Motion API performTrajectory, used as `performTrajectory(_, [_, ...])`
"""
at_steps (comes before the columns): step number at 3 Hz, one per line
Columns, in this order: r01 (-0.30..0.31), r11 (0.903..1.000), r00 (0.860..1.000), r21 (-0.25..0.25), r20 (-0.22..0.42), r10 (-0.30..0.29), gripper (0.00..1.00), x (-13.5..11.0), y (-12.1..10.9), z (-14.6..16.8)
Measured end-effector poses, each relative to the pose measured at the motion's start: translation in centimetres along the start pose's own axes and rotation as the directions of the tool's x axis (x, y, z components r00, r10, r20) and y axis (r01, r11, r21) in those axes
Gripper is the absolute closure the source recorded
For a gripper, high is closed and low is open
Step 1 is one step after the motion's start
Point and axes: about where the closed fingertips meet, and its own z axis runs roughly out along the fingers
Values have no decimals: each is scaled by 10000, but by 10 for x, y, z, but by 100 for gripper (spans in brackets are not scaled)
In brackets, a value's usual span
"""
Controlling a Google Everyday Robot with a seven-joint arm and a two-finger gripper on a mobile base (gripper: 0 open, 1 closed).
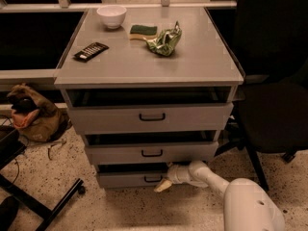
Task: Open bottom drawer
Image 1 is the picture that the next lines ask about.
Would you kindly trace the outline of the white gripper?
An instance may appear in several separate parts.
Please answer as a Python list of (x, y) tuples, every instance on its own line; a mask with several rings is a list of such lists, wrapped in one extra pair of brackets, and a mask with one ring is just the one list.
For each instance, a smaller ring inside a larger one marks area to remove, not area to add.
[(154, 189), (155, 193), (170, 188), (172, 184), (189, 184), (199, 188), (207, 188), (208, 185), (200, 180), (196, 180), (189, 172), (188, 166), (172, 165), (167, 171), (167, 179), (163, 179)]

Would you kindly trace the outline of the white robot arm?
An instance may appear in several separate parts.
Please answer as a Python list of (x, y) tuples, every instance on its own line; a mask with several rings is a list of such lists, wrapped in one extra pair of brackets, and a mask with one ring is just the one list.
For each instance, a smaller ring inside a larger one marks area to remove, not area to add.
[(210, 187), (223, 201), (224, 231), (285, 231), (280, 209), (250, 179), (237, 178), (229, 182), (202, 161), (192, 161), (187, 166), (170, 164), (167, 176), (154, 191), (160, 193), (174, 184)]

